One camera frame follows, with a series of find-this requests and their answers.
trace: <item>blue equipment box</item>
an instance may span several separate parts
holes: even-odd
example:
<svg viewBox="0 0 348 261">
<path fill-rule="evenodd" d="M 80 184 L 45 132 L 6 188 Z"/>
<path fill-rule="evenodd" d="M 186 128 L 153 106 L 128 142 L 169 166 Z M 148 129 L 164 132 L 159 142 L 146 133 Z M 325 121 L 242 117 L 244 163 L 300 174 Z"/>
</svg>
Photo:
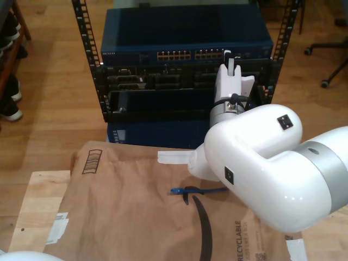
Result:
<svg viewBox="0 0 348 261">
<path fill-rule="evenodd" d="M 109 9 L 105 66 L 211 63 L 229 49 L 238 59 L 269 59 L 273 43 L 253 4 Z"/>
<path fill-rule="evenodd" d="M 204 142 L 209 121 L 109 123 L 109 142 L 194 150 Z"/>
</svg>

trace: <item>black shoe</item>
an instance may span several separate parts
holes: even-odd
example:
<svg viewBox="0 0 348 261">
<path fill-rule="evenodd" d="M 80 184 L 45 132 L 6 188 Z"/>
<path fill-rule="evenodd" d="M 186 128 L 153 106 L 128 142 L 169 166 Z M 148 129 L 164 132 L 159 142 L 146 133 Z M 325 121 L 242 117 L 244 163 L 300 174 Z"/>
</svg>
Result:
<svg viewBox="0 0 348 261">
<path fill-rule="evenodd" d="M 335 26 L 345 27 L 347 26 L 346 19 L 335 19 Z"/>
<path fill-rule="evenodd" d="M 17 53 L 17 59 L 23 59 L 28 56 L 27 50 L 21 45 L 20 48 L 18 49 Z"/>
<path fill-rule="evenodd" d="M 16 26 L 17 31 L 21 29 L 20 23 L 18 23 L 15 15 L 12 14 L 11 12 L 8 13 L 6 20 L 9 20 L 12 24 L 14 24 Z"/>
<path fill-rule="evenodd" d="M 0 101 L 0 116 L 8 121 L 17 121 L 23 114 L 12 98 L 8 95 L 4 95 Z"/>
<path fill-rule="evenodd" d="M 22 98 L 22 93 L 20 90 L 20 81 L 12 73 L 7 80 L 5 92 L 11 96 L 14 102 L 18 102 Z"/>
<path fill-rule="evenodd" d="M 13 45 L 11 40 L 7 40 L 5 38 L 0 38 L 0 51 L 5 51 Z"/>
<path fill-rule="evenodd" d="M 4 51 L 0 51 L 0 71 L 4 69 L 4 59 L 2 58 L 4 56 Z"/>
<path fill-rule="evenodd" d="M 11 12 L 9 12 L 9 14 L 6 17 L 6 20 L 0 32 L 0 36 L 2 38 L 13 41 L 13 40 L 16 40 L 18 37 L 20 37 L 20 34 L 16 29 L 16 23 L 11 18 L 10 13 Z"/>
</svg>

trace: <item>black rack rail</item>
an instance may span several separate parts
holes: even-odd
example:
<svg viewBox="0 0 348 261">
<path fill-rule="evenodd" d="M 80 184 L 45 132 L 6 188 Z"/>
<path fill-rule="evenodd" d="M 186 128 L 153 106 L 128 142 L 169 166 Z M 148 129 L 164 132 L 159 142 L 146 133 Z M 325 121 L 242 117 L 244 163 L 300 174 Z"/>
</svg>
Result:
<svg viewBox="0 0 348 261">
<path fill-rule="evenodd" d="M 113 122 L 115 120 L 115 115 L 110 106 L 107 92 L 107 69 L 104 68 L 99 59 L 86 2 L 85 0 L 72 0 L 72 5 L 104 120 L 105 122 Z M 293 31 L 296 20 L 298 5 L 298 0 L 287 0 L 273 59 L 266 64 L 264 64 L 264 61 L 260 62 L 261 66 L 259 68 L 264 71 L 262 80 L 260 80 L 257 86 L 252 90 L 253 95 L 257 98 L 258 105 L 269 104 L 272 101 L 289 45 L 291 32 Z"/>
</svg>

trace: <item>office chair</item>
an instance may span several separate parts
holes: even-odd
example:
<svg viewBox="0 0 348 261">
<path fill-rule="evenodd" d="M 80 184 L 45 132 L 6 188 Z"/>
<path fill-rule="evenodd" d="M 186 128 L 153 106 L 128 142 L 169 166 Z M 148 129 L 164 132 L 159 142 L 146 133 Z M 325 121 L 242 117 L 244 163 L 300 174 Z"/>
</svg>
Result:
<svg viewBox="0 0 348 261">
<path fill-rule="evenodd" d="M 345 11 L 346 19 L 336 19 L 336 26 L 347 26 L 348 24 L 348 0 L 342 0 L 343 8 Z M 311 55 L 314 48 L 348 48 L 348 37 L 343 42 L 330 42 L 330 43 L 314 43 L 310 47 L 307 47 L 304 53 Z M 337 75 L 348 64 L 348 58 L 330 75 L 328 79 L 321 81 L 321 87 L 327 88 L 333 77 Z"/>
</svg>

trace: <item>white label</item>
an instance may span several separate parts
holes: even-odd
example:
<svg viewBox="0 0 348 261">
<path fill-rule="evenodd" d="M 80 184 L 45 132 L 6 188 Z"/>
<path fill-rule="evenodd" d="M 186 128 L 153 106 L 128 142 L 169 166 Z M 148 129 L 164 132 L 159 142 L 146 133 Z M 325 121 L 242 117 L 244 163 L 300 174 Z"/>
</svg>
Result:
<svg viewBox="0 0 348 261">
<path fill-rule="evenodd" d="M 64 234 L 67 223 L 69 222 L 69 219 L 67 219 L 66 217 L 67 213 L 57 214 L 51 232 L 49 233 L 46 245 L 57 243 L 58 239 L 60 239 Z"/>
<path fill-rule="evenodd" d="M 307 261 L 305 243 L 303 239 L 286 240 L 291 261 Z"/>
<path fill-rule="evenodd" d="M 159 151 L 158 162 L 162 164 L 187 164 L 193 151 Z"/>
</svg>

